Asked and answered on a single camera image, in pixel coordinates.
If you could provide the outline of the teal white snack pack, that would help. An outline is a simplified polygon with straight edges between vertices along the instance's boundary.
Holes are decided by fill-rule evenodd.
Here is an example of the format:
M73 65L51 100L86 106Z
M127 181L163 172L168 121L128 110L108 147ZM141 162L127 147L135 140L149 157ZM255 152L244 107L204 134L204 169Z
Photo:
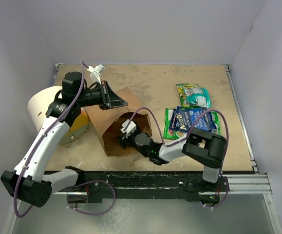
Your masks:
M211 101L208 90L204 87L184 88L188 102L193 107L210 108Z

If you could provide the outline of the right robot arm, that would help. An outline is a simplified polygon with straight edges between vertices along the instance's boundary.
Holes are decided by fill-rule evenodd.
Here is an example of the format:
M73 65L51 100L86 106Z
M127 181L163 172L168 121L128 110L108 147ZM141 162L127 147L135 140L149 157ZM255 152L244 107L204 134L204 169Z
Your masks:
M219 172L223 166L228 142L221 135L195 128L188 138L174 145L155 142L138 127L132 130L120 129L119 142L122 148L132 147L142 156L156 165L163 165L172 160L188 156L203 164L202 187L207 191L219 185Z

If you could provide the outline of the green white chips bag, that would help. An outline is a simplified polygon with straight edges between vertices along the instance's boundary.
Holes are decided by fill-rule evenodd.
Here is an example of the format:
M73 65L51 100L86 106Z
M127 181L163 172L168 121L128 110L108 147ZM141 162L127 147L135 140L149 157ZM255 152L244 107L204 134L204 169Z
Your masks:
M206 108L167 108L165 111L164 139L179 139L190 130L197 117L206 111ZM195 128L211 133L221 134L219 117L216 112L205 114L196 124Z

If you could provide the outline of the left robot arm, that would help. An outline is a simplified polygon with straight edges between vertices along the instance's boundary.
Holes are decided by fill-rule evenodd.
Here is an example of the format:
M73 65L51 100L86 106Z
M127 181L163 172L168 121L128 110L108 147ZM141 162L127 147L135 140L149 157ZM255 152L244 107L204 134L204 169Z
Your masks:
M13 171L4 171L1 175L3 185L13 197L14 210L18 209L18 200L42 207L53 193L62 189L82 190L85 179L80 169L68 166L60 172L45 175L50 158L80 115L81 108L98 106L101 110L108 110L127 105L107 81L96 81L88 86L84 73L67 73L30 149Z

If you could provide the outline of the brown paper bag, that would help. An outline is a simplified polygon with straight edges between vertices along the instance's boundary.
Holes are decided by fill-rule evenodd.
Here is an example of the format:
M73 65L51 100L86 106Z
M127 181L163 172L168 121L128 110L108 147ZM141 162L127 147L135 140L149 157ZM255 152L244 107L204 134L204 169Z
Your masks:
M104 111L98 106L90 106L86 111L103 150L103 156L99 158L120 159L132 166L141 155L134 148L123 149L118 138L122 136L120 131L122 124L131 118L134 111L143 107L143 104L128 87L116 91L116 94L128 105Z

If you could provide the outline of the blue Kettle chips bag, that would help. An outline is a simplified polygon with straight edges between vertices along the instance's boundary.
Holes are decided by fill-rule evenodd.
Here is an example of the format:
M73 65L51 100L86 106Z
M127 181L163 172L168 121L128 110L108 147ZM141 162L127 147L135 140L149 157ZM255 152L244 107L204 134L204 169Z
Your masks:
M200 114L202 114L204 111L206 111L206 108L183 108L183 107L177 107L176 109L173 109L173 113L176 116L177 119L177 130L182 133L187 133L192 124L195 122L195 120L198 118ZM211 112L206 113L196 124L195 128L202 129L208 132L216 133L217 132L217 126L215 122L213 121Z

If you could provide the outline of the blue Burts chips bag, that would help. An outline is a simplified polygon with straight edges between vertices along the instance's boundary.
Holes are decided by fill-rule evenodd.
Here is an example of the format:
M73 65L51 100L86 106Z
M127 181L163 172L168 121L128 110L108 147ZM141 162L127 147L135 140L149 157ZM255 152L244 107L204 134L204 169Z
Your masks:
M176 119L175 114L173 114L170 119L169 129L177 130L177 119Z

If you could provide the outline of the green Fox's candy bag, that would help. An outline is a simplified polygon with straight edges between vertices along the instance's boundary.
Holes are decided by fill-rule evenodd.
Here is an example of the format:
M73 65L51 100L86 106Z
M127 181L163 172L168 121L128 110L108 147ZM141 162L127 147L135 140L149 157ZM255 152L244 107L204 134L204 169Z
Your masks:
M177 90L179 92L179 99L181 106L184 108L192 107L192 105L188 102L186 97L186 92L184 91L184 88L197 88L197 84L191 84L191 83L178 83L176 84Z

